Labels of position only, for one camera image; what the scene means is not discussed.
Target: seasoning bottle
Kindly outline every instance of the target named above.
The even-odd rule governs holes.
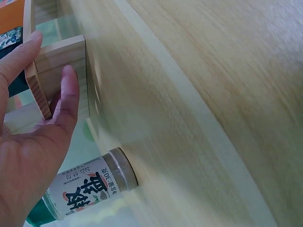
[[[134,171],[120,148],[57,174],[43,198],[27,217],[34,227],[62,220],[123,191],[138,186]]]

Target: wood grain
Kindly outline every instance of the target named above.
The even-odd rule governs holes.
[[[300,1],[59,7],[85,35],[90,126],[130,159],[142,226],[303,225]]]
[[[23,15],[23,42],[27,42],[30,35],[35,31],[35,14],[34,14],[34,2],[32,0],[25,0],[24,4],[24,15]],[[38,71],[36,68],[35,61],[25,68],[25,78],[28,87],[31,89],[35,101],[40,109],[42,116],[45,119],[52,117],[51,110],[49,108],[48,101],[45,93],[39,83],[37,77]]]
[[[56,19],[57,1],[56,0],[33,0],[35,7],[36,25]]]

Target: pine wood piece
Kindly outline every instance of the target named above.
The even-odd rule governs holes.
[[[302,225],[302,1],[58,2],[91,37],[91,128],[130,159],[142,226]]]
[[[34,1],[25,0],[24,5],[24,19],[23,19],[23,42],[29,40],[30,35],[35,31],[35,14],[34,14]],[[40,112],[45,119],[52,117],[48,101],[45,93],[40,86],[38,79],[38,72],[35,61],[25,68],[25,78],[27,84],[31,89],[33,96],[39,106]]]
[[[26,0],[24,8],[24,41],[29,39],[35,30],[35,17],[39,23],[44,21],[39,17],[47,17],[47,14],[57,11],[55,0]],[[61,88],[61,72],[65,65],[70,64],[76,70],[80,82],[80,105],[79,109],[89,116],[86,88],[86,58],[85,39],[79,35],[65,39],[52,45],[43,47],[26,70],[26,80],[33,93],[40,112],[45,119],[51,118],[49,102]]]

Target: green object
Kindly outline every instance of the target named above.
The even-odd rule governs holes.
[[[34,227],[40,227],[52,221],[56,221],[56,219],[50,213],[43,199],[40,199],[27,217],[27,222]]]

